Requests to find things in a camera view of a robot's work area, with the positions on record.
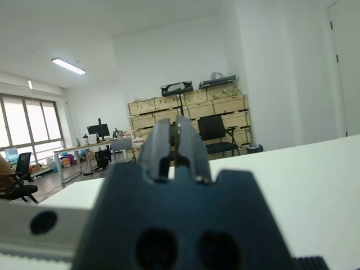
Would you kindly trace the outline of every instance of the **computer tower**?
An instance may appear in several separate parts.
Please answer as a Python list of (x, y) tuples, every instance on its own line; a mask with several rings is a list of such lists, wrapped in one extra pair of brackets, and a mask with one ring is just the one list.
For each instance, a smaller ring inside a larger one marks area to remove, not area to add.
[(106, 168), (109, 164), (110, 152), (108, 149), (101, 150), (95, 153), (95, 158), (98, 168)]

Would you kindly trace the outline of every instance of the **white table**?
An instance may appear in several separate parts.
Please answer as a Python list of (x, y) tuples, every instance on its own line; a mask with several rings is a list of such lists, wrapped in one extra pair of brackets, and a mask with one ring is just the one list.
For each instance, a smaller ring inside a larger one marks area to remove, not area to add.
[[(59, 150), (59, 151), (55, 151), (54, 152), (54, 160), (56, 162), (58, 174), (59, 174), (59, 177), (60, 177), (60, 182), (62, 184), (65, 184), (66, 182), (70, 181), (71, 179), (73, 179), (73, 178), (75, 178), (75, 177), (77, 177), (77, 176), (79, 176), (79, 175), (81, 175), (83, 173), (83, 169), (81, 167), (81, 162), (80, 162), (80, 158), (79, 158), (79, 151), (80, 150), (85, 150), (86, 151), (86, 157), (87, 157), (88, 162), (90, 164), (90, 168), (92, 169), (91, 161), (90, 161), (90, 158), (89, 158), (89, 150), (91, 148), (94, 148), (94, 147), (101, 147), (101, 146), (111, 145), (115, 141), (116, 141), (115, 139), (112, 139), (112, 140), (109, 140), (109, 141), (103, 141), (103, 142), (99, 142), (99, 143), (94, 143), (92, 145), (84, 145), (84, 146), (66, 148), (66, 149), (62, 149), (62, 150)], [(140, 147), (140, 145), (142, 145), (142, 143), (133, 143), (132, 147), (136, 148), (136, 147)], [(79, 170), (76, 173), (68, 176), (67, 178), (64, 178), (64, 176), (62, 175), (62, 167), (61, 167), (59, 155), (61, 155), (63, 153), (66, 153), (66, 152), (74, 152), (75, 153), (75, 157), (76, 157), (76, 160), (77, 160), (77, 166), (78, 166)], [(127, 158), (126, 150), (123, 151), (123, 154), (124, 154), (124, 158), (126, 159)]]
[[(210, 167), (213, 176), (252, 171), (292, 255), (321, 255), (330, 269), (344, 270), (360, 267), (359, 161), (360, 136), (354, 136), (214, 160)], [(41, 205), (91, 209), (102, 182), (72, 184)]]

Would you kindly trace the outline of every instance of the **fluorescent light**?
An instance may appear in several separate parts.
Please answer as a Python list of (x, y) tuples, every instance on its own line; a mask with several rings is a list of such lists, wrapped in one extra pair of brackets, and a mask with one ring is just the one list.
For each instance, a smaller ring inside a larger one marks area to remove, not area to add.
[(85, 74), (85, 71), (76, 67), (76, 66), (73, 66), (72, 64), (69, 64), (67, 62), (65, 62), (64, 60), (60, 59), (60, 58), (54, 58), (51, 60), (53, 63), (55, 63), (56, 65), (59, 65), (59, 66), (62, 66), (63, 68), (66, 68), (66, 69), (69, 69), (71, 70), (72, 72), (75, 72), (79, 75), (83, 75)]

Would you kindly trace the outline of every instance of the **door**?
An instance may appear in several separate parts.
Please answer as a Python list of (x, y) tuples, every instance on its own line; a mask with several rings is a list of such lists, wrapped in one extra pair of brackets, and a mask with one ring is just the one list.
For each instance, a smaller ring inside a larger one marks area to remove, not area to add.
[(360, 0), (329, 8), (343, 91), (346, 131), (360, 134)]

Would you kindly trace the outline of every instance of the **mounting hole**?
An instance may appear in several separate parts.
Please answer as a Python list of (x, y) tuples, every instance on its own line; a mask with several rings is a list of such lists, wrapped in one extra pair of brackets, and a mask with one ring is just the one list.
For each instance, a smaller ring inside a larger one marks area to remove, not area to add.
[(202, 235), (198, 248), (200, 259), (208, 270), (240, 269), (240, 250), (230, 235), (207, 232)]
[(57, 215), (53, 211), (45, 211), (33, 218), (30, 224), (31, 233), (42, 235), (49, 232), (55, 226)]
[(137, 240), (135, 254), (142, 269), (172, 269), (178, 255), (175, 237), (165, 229), (148, 229)]

